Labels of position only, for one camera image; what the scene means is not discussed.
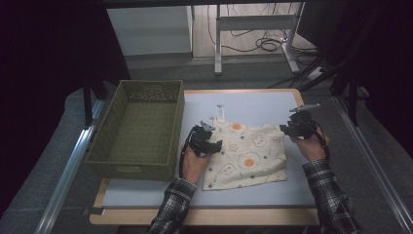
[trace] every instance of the metal rail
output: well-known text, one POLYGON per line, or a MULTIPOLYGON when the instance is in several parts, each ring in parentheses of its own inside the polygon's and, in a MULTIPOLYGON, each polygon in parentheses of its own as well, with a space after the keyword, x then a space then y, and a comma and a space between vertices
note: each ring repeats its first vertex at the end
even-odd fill
MULTIPOLYGON (((104 101, 97 100, 94 105, 93 117, 94 120, 100 115, 101 109, 103 107, 104 101)), ((58 213, 63 205, 64 199, 66 198, 67 192, 69 191, 70 185, 72 184, 73 178, 79 168, 82 161, 83 155, 85 154, 88 143, 94 133, 95 121, 83 130, 79 136, 78 141, 70 155, 69 161, 64 168, 64 171, 57 183, 55 191, 49 201, 49 204, 45 211, 43 212, 42 218, 36 228, 36 234, 47 234, 51 233, 58 213)))
POLYGON ((347 107, 345 103, 343 103, 343 101, 341 99, 339 100, 337 97, 334 97, 333 100, 337 104, 337 107, 341 112, 341 116, 347 128, 349 129, 350 134, 357 143, 357 146, 362 153, 367 166, 370 168, 373 177, 376 179, 380 189, 383 192, 383 195, 392 208, 395 218, 398 220, 404 233, 413 233, 413 219, 408 208, 402 201, 398 192, 392 186, 392 183, 389 181, 388 177, 380 166, 380 163, 377 161, 376 156, 366 142, 360 129, 358 127, 355 127, 352 120, 350 120, 350 118, 348 117, 347 107))

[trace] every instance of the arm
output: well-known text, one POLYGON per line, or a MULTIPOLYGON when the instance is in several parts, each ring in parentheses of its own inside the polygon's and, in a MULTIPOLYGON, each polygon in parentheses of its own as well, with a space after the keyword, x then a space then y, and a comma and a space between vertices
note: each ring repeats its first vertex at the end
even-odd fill
MULTIPOLYGON (((319 134, 328 144, 329 138, 321 130, 319 134)), ((315 136, 308 139, 292 136, 291 140, 309 161, 303 169, 319 211, 320 233, 360 233, 361 227, 355 219, 352 201, 328 166, 319 139, 315 136)))
POLYGON ((185 151, 182 178, 174 179, 165 191, 164 201, 152 220, 148 233, 179 233, 189 210, 189 203, 197 190, 195 185, 212 155, 197 157, 188 146, 185 151))
POLYGON ((319 210, 320 233, 361 233, 352 201, 323 159, 303 166, 319 210))

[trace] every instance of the plastic basket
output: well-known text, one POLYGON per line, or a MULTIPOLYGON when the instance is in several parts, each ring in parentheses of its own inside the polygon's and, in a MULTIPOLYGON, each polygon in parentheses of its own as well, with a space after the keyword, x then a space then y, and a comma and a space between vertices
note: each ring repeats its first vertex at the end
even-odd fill
POLYGON ((121 81, 85 163, 100 177, 172 180, 184 104, 182 81, 121 81))

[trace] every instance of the orange circle pattern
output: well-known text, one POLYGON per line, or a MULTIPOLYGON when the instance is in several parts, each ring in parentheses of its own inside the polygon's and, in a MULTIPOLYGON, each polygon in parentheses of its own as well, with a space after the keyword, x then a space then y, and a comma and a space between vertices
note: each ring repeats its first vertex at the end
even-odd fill
POLYGON ((239 124, 239 123, 234 123, 234 124, 232 125, 232 128, 235 129, 235 130, 240 130, 240 129, 241 129, 241 124, 239 124))
POLYGON ((244 161, 244 165, 246 167, 252 167, 252 166, 254 166, 254 163, 255 163, 255 161, 253 159, 250 159, 250 158, 245 159, 245 161, 244 161))

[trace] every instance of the towel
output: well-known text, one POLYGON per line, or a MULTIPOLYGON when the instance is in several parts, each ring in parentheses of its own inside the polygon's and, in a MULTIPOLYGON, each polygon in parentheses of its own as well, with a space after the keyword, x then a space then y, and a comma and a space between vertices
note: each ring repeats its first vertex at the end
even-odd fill
POLYGON ((203 190, 241 188, 284 181, 286 157, 280 126, 251 128, 215 120, 210 142, 223 140, 206 167, 203 190))

